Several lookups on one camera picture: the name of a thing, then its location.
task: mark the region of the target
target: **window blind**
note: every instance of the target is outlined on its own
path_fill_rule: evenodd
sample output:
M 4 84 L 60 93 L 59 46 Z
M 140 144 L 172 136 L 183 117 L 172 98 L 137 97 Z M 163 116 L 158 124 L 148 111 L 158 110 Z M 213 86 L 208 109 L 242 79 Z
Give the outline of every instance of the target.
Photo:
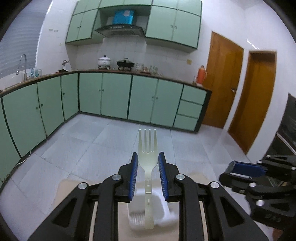
M 0 42 L 0 78 L 17 71 L 22 54 L 34 68 L 40 31 L 52 0 L 32 0 L 15 18 Z M 22 59 L 21 70 L 25 69 Z

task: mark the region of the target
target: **tiled floor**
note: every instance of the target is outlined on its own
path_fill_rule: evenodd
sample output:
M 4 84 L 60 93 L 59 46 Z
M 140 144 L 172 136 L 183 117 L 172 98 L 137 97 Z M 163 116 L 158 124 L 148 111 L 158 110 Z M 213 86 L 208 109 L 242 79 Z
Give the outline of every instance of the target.
M 52 211 L 61 180 L 101 182 L 129 163 L 138 149 L 138 129 L 145 128 L 153 129 L 89 115 L 77 115 L 61 126 L 17 169 L 0 195 L 0 211 L 17 238 L 27 240 Z M 157 128 L 157 142 L 167 162 L 181 173 L 200 172 L 211 181 L 232 160 L 249 162 L 225 130 L 210 126 L 202 125 L 198 134 Z M 152 177 L 159 178 L 158 167 Z M 139 167 L 137 181 L 143 180 Z M 244 196 L 229 192 L 249 212 Z M 262 229 L 271 237 L 271 228 Z

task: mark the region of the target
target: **blue box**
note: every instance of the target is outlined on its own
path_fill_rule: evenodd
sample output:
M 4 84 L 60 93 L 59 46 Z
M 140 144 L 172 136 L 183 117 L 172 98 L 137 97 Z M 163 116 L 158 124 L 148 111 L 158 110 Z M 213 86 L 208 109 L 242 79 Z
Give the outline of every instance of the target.
M 116 11 L 112 24 L 132 24 L 134 13 L 134 10 Z

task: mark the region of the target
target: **plastic fork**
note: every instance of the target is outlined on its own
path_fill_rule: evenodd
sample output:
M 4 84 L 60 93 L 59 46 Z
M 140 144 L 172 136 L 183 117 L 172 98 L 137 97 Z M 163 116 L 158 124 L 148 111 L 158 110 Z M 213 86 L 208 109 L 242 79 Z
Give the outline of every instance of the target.
M 139 129 L 138 162 L 145 171 L 145 229 L 154 228 L 152 208 L 152 170 L 158 163 L 156 129 L 154 129 L 154 148 L 151 151 L 151 129 L 149 129 L 149 143 L 147 146 L 146 129 L 144 129 L 144 151 L 142 148 L 142 134 Z

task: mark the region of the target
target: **range hood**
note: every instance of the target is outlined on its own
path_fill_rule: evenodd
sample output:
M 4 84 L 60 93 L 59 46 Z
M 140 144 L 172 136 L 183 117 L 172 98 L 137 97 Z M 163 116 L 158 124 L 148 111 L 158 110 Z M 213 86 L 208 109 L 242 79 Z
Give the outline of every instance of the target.
M 145 36 L 145 33 L 141 27 L 131 24 L 112 24 L 98 28 L 95 31 L 104 35 L 105 37 L 127 35 L 136 35 L 141 37 Z

